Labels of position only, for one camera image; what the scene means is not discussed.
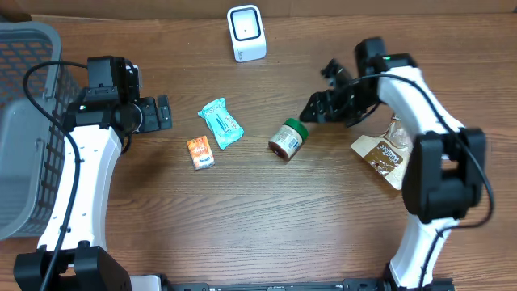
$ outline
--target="jar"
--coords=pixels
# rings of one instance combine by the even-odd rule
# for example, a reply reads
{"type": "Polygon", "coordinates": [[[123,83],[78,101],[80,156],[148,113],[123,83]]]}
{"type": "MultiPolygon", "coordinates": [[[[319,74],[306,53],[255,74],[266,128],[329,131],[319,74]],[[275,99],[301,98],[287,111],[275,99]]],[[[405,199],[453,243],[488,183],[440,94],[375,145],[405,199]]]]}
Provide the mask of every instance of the jar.
{"type": "Polygon", "coordinates": [[[307,139],[309,131],[294,118],[287,119],[269,141],[269,148],[279,157],[289,160],[307,139]]]}

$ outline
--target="blue wrapper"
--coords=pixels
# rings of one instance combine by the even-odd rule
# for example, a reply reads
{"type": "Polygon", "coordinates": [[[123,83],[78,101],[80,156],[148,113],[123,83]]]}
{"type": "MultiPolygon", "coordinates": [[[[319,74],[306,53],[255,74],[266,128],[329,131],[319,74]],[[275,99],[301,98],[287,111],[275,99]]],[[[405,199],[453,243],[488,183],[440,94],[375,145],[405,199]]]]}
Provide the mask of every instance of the blue wrapper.
{"type": "Polygon", "coordinates": [[[200,112],[197,112],[200,117],[204,118],[208,128],[216,136],[217,144],[219,144],[221,150],[238,141],[244,134],[244,129],[228,113],[225,105],[226,100],[219,98],[208,103],[200,112]]]}

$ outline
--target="wooden table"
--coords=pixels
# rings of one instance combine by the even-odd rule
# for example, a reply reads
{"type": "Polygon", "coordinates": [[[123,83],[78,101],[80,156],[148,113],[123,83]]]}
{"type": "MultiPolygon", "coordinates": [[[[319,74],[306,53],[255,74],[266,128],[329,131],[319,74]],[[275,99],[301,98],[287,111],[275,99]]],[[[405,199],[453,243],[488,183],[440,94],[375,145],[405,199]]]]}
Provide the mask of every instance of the wooden table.
{"type": "MultiPolygon", "coordinates": [[[[435,276],[458,289],[517,285],[517,18],[431,15],[264,19],[268,54],[237,64],[225,19],[55,23],[63,58],[129,58],[143,95],[169,95],[172,130],[136,136],[120,158],[107,208],[109,251],[131,274],[164,272],[173,282],[209,284],[341,280],[379,276],[395,254],[406,209],[350,144],[383,132],[382,107],[352,129],[314,129],[289,163],[268,139],[297,116],[319,70],[335,57],[355,72],[353,48],[383,36],[389,53],[411,53],[429,87],[457,119],[488,137],[487,173],[496,214],[479,230],[453,232],[435,276]],[[197,112],[225,97],[245,129],[218,149],[197,112]],[[216,159],[194,171],[186,141],[207,135],[216,159]]],[[[86,85],[86,72],[74,71],[86,85]]],[[[481,206],[469,221],[481,218],[481,206]]],[[[0,242],[0,290],[17,289],[12,266],[37,239],[0,242]]]]}

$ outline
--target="green lid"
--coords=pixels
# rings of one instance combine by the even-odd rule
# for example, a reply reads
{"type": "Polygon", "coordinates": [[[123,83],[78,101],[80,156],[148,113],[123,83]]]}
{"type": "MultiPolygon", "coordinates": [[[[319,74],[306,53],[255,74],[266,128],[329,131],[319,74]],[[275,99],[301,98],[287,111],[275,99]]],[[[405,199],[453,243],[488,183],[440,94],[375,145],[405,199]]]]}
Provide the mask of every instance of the green lid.
{"type": "Polygon", "coordinates": [[[284,124],[296,130],[296,132],[301,135],[302,141],[305,141],[309,136],[309,131],[305,128],[305,126],[300,121],[294,118],[289,118],[284,122],[284,124]]]}

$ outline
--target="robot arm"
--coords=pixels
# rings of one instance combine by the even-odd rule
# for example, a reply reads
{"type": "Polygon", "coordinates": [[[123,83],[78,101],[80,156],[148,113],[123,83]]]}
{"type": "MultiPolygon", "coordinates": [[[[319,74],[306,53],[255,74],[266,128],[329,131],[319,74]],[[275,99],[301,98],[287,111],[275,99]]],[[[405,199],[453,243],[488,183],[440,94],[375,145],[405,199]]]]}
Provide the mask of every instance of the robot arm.
{"type": "MultiPolygon", "coordinates": [[[[80,242],[100,246],[107,250],[105,219],[111,175],[120,156],[122,145],[113,128],[100,129],[98,125],[77,127],[72,133],[84,160],[81,164],[78,192],[70,217],[69,233],[65,236],[62,250],[78,247],[80,242]]],[[[65,139],[65,164],[57,191],[56,203],[47,228],[38,242],[38,248],[46,246],[54,251],[59,229],[65,216],[72,189],[75,167],[74,153],[65,139]]]]}
{"type": "Polygon", "coordinates": [[[300,120],[344,121],[350,127],[371,114],[367,113],[367,108],[374,106],[375,109],[378,103],[390,106],[401,119],[414,142],[402,183],[402,197],[409,217],[385,279],[394,289],[415,289],[419,287],[421,274],[424,274],[423,285],[433,281],[432,270],[450,230],[444,231],[433,246],[436,234],[446,227],[458,226],[459,219],[466,215],[469,207],[477,206],[481,197],[480,175],[474,173],[472,161],[460,150],[433,109],[468,145],[481,166],[485,136],[479,129],[465,129],[443,108],[409,54],[387,55],[383,41],[374,38],[357,45],[355,58],[359,71],[357,79],[352,79],[335,60],[322,70],[322,75],[334,88],[313,94],[300,114],[300,120]],[[444,170],[442,159],[457,161],[458,167],[444,170]],[[430,250],[431,257],[426,265],[430,250]]]}

